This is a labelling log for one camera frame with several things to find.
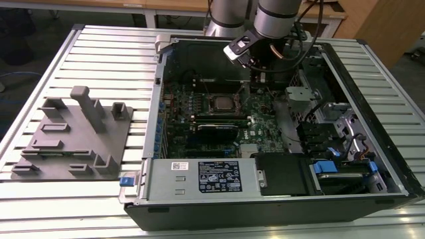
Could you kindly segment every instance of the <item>power supply label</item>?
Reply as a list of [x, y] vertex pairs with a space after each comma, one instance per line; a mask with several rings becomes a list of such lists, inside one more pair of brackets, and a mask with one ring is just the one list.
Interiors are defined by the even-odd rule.
[[200, 192], [241, 192], [237, 161], [199, 162]]

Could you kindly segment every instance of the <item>metal slotted table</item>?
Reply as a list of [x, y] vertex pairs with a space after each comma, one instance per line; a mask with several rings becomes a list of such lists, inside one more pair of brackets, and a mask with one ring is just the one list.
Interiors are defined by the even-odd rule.
[[[0, 238], [328, 238], [419, 239], [425, 235], [425, 201], [385, 210], [349, 223], [144, 232], [127, 216], [117, 181], [14, 183], [20, 159], [44, 113], [45, 97], [69, 96], [75, 85], [91, 88], [101, 105], [124, 101], [135, 108], [121, 172], [140, 169], [159, 34], [201, 35], [200, 31], [80, 26], [72, 30], [0, 144]], [[321, 39], [333, 45], [399, 150], [425, 185], [425, 117], [367, 45]], [[64, 99], [67, 104], [77, 104]], [[136, 191], [127, 190], [127, 195]]]

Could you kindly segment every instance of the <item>green circuit board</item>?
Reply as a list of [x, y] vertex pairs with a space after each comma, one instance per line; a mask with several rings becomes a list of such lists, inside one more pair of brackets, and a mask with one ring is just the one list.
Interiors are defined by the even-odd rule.
[[[273, 115], [272, 92], [260, 90], [247, 95], [245, 91], [240, 91], [239, 113], [245, 116], [243, 119], [192, 121], [192, 115], [211, 114], [209, 102], [216, 95], [193, 93], [188, 87], [179, 85], [167, 87], [164, 99], [169, 116], [167, 120], [168, 158], [239, 158], [240, 145], [252, 143], [257, 144], [260, 152], [284, 152], [284, 143]], [[203, 124], [236, 125], [239, 127], [236, 139], [224, 144], [192, 145], [188, 143], [191, 133], [197, 125]]]

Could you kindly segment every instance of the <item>barcode sticker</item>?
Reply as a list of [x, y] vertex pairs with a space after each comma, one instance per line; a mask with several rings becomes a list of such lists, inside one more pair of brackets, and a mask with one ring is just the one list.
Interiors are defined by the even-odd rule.
[[172, 170], [188, 170], [189, 163], [188, 162], [173, 162], [172, 163]]
[[141, 7], [141, 4], [123, 4], [124, 6]]

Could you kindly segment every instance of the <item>blue tab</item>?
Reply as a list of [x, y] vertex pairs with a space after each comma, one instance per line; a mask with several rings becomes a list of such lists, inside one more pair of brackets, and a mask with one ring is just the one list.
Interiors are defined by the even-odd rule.
[[371, 168], [371, 171], [375, 173], [379, 171], [377, 164], [373, 161], [369, 162], [369, 168]]
[[335, 156], [340, 157], [341, 154], [339, 151], [336, 151], [333, 148], [328, 148], [331, 150], [331, 152], [333, 153]]
[[321, 173], [321, 168], [317, 163], [313, 164], [315, 173]]
[[135, 178], [133, 177], [120, 178], [120, 186], [121, 187], [133, 187], [135, 186]]
[[335, 166], [333, 161], [319, 161], [313, 164], [316, 173], [337, 173], [337, 167]]

